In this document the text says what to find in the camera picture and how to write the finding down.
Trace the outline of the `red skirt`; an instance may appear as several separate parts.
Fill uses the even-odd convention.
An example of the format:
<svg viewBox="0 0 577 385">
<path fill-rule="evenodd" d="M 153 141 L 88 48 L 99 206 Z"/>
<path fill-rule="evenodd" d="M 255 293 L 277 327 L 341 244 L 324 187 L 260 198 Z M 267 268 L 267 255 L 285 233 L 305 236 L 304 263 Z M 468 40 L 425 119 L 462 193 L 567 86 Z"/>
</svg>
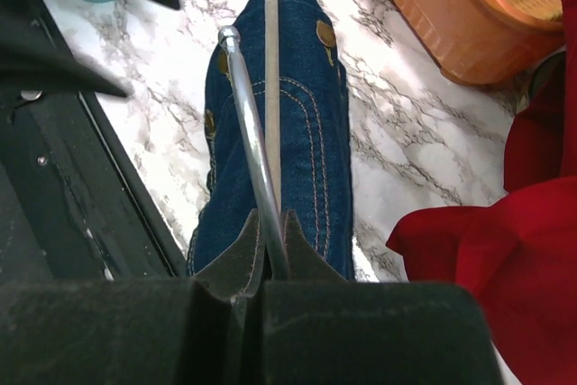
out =
<svg viewBox="0 0 577 385">
<path fill-rule="evenodd" d="M 576 0 L 561 0 L 565 64 L 519 113 L 492 206 L 416 211 L 388 247 L 412 281 L 450 281 L 481 304 L 525 384 L 576 381 Z"/>
</svg>

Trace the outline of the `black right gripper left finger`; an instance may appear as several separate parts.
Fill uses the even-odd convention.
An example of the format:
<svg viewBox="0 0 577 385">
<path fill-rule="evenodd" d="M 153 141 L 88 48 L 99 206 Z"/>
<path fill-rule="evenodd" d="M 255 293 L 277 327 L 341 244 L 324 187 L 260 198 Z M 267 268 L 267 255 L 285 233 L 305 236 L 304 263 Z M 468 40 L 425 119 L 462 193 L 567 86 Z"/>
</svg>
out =
<svg viewBox="0 0 577 385">
<path fill-rule="evenodd" d="M 261 225 L 195 278 L 9 283 L 4 384 L 259 384 Z"/>
</svg>

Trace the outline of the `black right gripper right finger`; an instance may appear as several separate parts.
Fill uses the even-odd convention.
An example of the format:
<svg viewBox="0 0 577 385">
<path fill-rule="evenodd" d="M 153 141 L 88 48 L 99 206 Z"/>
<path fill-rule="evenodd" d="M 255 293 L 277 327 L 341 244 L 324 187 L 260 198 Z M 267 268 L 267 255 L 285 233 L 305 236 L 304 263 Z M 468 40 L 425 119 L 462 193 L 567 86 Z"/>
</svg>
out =
<svg viewBox="0 0 577 385">
<path fill-rule="evenodd" d="M 295 277 L 277 215 L 261 222 L 274 279 L 262 292 L 264 384 L 501 384 L 482 312 L 464 289 L 438 283 L 354 283 L 309 247 Z"/>
</svg>

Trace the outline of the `grey hanger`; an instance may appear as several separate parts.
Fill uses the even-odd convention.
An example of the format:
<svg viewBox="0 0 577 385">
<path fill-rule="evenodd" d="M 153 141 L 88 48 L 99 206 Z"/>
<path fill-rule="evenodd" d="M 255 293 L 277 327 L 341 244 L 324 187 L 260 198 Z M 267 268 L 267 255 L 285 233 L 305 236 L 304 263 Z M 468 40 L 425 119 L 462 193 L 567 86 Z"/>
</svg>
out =
<svg viewBox="0 0 577 385">
<path fill-rule="evenodd" d="M 280 227 L 280 96 L 279 96 L 279 0 L 264 0 L 265 125 L 261 125 L 252 83 L 241 51 L 241 36 L 233 26 L 218 32 L 227 66 L 238 123 L 243 137 L 253 193 L 270 259 L 272 277 L 289 277 L 289 258 Z"/>
</svg>

